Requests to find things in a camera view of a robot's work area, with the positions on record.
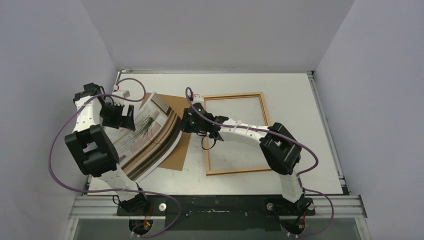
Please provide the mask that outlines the printed plant photo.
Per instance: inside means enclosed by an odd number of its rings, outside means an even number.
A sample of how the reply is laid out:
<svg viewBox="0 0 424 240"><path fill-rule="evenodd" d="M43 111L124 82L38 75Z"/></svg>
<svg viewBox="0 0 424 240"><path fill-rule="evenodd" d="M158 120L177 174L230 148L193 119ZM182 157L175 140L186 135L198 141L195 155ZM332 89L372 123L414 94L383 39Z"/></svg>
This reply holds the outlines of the printed plant photo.
<svg viewBox="0 0 424 240"><path fill-rule="evenodd" d="M124 128L114 129L107 127L105 129L118 153L118 164L123 172L140 187L145 190L153 190L153 186L146 186L145 183L151 182L162 172L175 172L173 170L158 167L156 164L150 166L149 163L142 163L138 155L147 146L149 141L145 137L146 131L153 124L154 119L151 114L159 114L159 108L153 106L149 101L152 99L148 93L142 103L137 103L134 110L135 131Z"/></svg>

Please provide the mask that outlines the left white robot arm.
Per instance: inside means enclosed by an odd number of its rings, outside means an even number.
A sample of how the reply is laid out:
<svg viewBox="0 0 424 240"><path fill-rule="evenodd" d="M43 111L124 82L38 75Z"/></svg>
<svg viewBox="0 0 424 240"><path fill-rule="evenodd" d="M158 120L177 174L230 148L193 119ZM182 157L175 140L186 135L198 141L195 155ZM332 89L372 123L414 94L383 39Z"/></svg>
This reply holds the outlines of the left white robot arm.
<svg viewBox="0 0 424 240"><path fill-rule="evenodd" d="M66 135L64 141L84 175L105 182L110 191L116 192L119 207L141 216L150 207L146 194L119 166L119 154L104 130L109 127L135 131L134 106L123 104L129 95L128 91L117 91L107 101L102 86L84 85L83 91L74 95L78 115L72 133Z"/></svg>

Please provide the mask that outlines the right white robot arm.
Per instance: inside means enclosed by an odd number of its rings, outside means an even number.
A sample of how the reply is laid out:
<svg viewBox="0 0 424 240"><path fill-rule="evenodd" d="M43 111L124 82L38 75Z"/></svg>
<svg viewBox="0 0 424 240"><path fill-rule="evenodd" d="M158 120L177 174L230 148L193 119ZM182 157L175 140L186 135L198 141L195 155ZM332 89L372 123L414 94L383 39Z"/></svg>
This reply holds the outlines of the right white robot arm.
<svg viewBox="0 0 424 240"><path fill-rule="evenodd" d="M197 102L183 110L180 128L215 142L236 142L260 149L270 169L279 174L284 211L290 215L304 211L305 195L295 169L301 159L301 148L288 140L292 135L281 123L249 125L226 116L214 116Z"/></svg>

